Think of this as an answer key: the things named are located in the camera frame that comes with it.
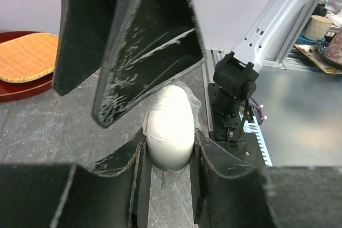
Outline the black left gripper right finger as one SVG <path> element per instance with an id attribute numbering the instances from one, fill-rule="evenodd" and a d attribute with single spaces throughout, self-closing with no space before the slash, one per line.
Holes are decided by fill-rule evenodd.
<path id="1" fill-rule="evenodd" d="M 340 167 L 253 167 L 202 131 L 190 161 L 199 227 L 341 227 Z"/>

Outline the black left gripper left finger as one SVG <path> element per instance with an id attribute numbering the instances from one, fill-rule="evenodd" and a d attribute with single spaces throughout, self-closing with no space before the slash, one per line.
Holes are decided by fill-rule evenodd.
<path id="1" fill-rule="evenodd" d="M 147 227 L 151 162 L 138 131 L 109 156 L 1 165 L 1 227 Z"/>

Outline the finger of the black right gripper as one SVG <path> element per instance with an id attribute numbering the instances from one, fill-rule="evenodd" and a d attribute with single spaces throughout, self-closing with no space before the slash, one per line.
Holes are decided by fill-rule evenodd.
<path id="1" fill-rule="evenodd" d="M 143 99 L 204 61 L 192 0 L 118 0 L 92 116 L 111 126 Z"/>
<path id="2" fill-rule="evenodd" d="M 61 0 L 53 89 L 64 96 L 102 64 L 116 0 Z"/>

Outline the white oval case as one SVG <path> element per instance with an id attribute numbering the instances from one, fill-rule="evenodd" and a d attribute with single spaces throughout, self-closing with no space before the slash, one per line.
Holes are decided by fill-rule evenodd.
<path id="1" fill-rule="evenodd" d="M 152 96 L 141 116 L 147 152 L 162 171 L 180 171 L 191 158 L 201 101 L 181 81 L 175 81 Z"/>

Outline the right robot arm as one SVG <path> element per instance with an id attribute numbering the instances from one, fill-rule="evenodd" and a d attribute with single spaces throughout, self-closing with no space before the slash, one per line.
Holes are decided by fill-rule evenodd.
<path id="1" fill-rule="evenodd" d="M 318 0 L 269 0 L 242 41 L 214 70 L 212 137 L 241 140 L 233 124 L 256 89 L 263 61 L 289 29 L 288 53 Z M 95 71 L 100 77 L 92 116 L 111 126 L 143 99 L 206 59 L 192 0 L 61 0 L 53 89 L 68 94 Z"/>

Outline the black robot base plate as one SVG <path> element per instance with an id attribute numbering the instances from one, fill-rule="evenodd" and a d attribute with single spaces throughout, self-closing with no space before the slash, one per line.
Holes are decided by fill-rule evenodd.
<path id="1" fill-rule="evenodd" d="M 244 103 L 229 96 L 216 83 L 208 84 L 206 96 L 210 139 L 243 162 L 265 167 L 256 136 L 244 131 Z"/>

